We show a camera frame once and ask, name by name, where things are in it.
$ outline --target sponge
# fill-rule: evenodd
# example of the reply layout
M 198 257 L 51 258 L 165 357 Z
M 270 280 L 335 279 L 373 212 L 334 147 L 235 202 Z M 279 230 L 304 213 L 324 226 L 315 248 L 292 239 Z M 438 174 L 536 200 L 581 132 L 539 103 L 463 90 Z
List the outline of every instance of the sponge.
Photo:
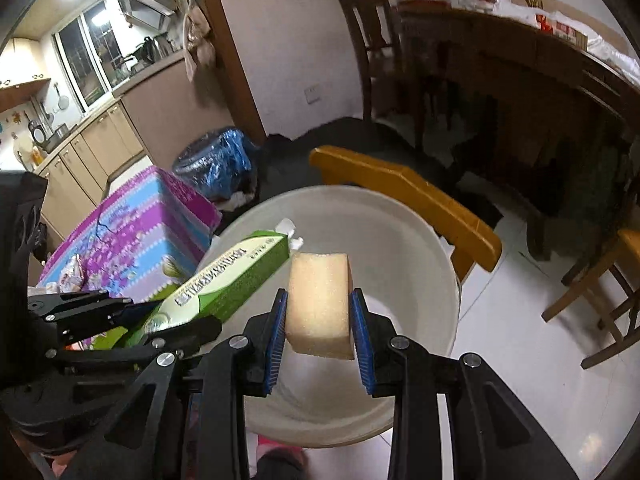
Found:
M 296 254 L 289 275 L 285 333 L 300 354 L 353 359 L 351 271 L 346 254 Z

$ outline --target ceiling light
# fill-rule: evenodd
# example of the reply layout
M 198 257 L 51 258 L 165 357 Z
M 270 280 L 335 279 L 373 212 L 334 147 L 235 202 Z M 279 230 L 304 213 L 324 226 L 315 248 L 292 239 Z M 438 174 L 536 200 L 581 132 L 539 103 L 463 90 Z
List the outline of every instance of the ceiling light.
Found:
M 96 26 L 96 27 L 101 27 L 107 23 L 109 23 L 109 13 L 107 12 L 107 10 L 101 10 L 100 12 L 98 12 L 98 14 L 96 14 L 94 17 L 91 18 L 91 22 Z

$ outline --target white bowl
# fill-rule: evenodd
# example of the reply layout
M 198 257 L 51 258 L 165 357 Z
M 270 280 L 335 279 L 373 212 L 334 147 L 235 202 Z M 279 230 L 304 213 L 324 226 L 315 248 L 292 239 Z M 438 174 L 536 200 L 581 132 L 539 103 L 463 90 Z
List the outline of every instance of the white bowl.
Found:
M 396 332 L 429 352 L 448 356 L 460 309 L 453 266 L 435 232 L 420 216 L 385 195 L 353 186 L 297 189 L 256 206 L 231 224 L 200 267 L 257 230 L 293 220 L 301 252 L 347 253 L 353 285 L 372 312 L 389 317 Z M 216 340 L 242 333 L 251 316 L 271 309 L 287 288 L 284 264 L 224 324 Z M 369 397 L 357 361 L 296 354 L 287 344 L 278 384 L 266 399 L 244 398 L 247 429 L 302 447 L 353 444 L 388 430 L 394 400 Z

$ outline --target window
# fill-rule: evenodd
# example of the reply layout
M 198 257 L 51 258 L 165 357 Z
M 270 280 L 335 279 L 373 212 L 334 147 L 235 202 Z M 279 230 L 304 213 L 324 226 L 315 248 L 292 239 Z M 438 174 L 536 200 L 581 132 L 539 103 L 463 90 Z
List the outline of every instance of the window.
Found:
M 76 95 L 87 110 L 129 78 L 104 1 L 54 35 Z

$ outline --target garbage bag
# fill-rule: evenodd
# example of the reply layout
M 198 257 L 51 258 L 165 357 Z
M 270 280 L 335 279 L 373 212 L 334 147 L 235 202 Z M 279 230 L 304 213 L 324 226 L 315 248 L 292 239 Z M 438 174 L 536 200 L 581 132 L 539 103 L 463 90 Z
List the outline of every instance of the garbage bag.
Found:
M 238 128 L 207 132 L 175 159 L 174 175 L 208 200 L 229 200 L 257 171 L 252 156 L 258 148 Z

